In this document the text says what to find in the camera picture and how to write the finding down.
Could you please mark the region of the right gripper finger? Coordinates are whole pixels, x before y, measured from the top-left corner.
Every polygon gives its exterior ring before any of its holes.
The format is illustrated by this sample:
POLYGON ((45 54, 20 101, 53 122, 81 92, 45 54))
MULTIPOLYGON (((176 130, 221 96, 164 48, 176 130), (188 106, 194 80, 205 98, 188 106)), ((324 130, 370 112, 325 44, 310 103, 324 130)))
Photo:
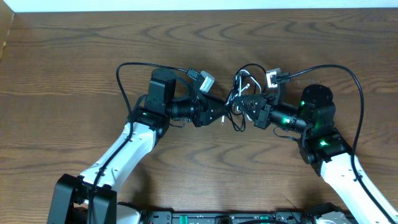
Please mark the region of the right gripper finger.
POLYGON ((243 108, 261 108, 266 100, 266 96, 266 94, 237 96, 233 100, 233 103, 243 108))
POLYGON ((256 104, 236 104, 240 111, 246 113, 255 123, 259 122, 260 106, 256 104))

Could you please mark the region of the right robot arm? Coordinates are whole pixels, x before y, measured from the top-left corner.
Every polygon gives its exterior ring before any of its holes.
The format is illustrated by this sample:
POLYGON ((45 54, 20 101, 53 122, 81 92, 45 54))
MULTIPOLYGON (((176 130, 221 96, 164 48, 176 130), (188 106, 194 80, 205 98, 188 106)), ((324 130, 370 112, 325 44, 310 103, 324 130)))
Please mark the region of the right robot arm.
POLYGON ((371 182, 353 148, 334 127, 336 107, 329 88, 306 87, 300 106, 284 103, 277 93, 237 96, 234 103, 258 128, 274 124, 299 133, 296 142, 302 159, 333 188, 358 223, 397 223, 397 211, 371 182))

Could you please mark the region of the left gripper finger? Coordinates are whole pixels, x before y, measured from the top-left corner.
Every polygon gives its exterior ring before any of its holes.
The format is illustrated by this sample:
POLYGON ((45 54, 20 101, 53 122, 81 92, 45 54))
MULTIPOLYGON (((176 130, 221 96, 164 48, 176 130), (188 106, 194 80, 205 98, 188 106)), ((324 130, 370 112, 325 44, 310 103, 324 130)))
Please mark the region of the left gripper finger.
POLYGON ((211 124, 212 122, 216 121, 217 119, 221 118, 222 116, 228 113, 228 109, 225 107, 217 107, 209 109, 206 112, 206 123, 211 124))
POLYGON ((205 95, 208 109, 213 112, 228 112, 229 108, 225 105, 225 101, 221 98, 205 95))

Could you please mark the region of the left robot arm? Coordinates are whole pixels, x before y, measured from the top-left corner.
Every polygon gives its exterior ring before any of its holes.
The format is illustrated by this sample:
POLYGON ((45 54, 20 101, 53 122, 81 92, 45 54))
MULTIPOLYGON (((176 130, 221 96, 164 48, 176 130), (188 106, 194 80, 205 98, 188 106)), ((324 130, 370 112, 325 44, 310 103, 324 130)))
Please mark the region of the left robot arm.
POLYGON ((223 100, 208 95, 215 79, 206 71, 187 71, 187 96, 175 97, 178 77, 172 68, 152 71, 149 92, 141 96, 121 135, 89 168, 64 174, 55 185, 48 223, 141 223, 142 213, 117 202, 117 193, 139 161, 159 142, 170 120, 208 126, 227 112, 223 100))

